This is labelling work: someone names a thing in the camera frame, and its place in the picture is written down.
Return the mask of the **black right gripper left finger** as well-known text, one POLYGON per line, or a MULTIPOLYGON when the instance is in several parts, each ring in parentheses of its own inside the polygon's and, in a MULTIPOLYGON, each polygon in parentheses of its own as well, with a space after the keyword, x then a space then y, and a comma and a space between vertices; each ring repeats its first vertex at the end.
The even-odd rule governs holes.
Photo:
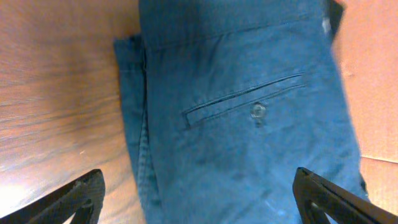
POLYGON ((93 169, 30 205, 1 218, 10 224, 97 224, 105 195, 103 173, 93 169))

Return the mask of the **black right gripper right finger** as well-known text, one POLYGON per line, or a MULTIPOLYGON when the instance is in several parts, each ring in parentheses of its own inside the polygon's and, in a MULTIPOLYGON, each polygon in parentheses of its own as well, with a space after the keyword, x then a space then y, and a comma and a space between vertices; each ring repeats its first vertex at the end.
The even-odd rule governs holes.
POLYGON ((397 216, 299 167, 293 182, 297 208, 304 224, 397 224, 397 216))

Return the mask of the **blue shorts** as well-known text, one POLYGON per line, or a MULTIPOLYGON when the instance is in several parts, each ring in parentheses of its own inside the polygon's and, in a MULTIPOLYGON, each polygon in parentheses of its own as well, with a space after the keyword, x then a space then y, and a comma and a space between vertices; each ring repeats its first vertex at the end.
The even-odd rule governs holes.
POLYGON ((323 0, 141 0, 114 43, 121 111, 147 223, 300 223, 306 167, 366 184, 323 0))

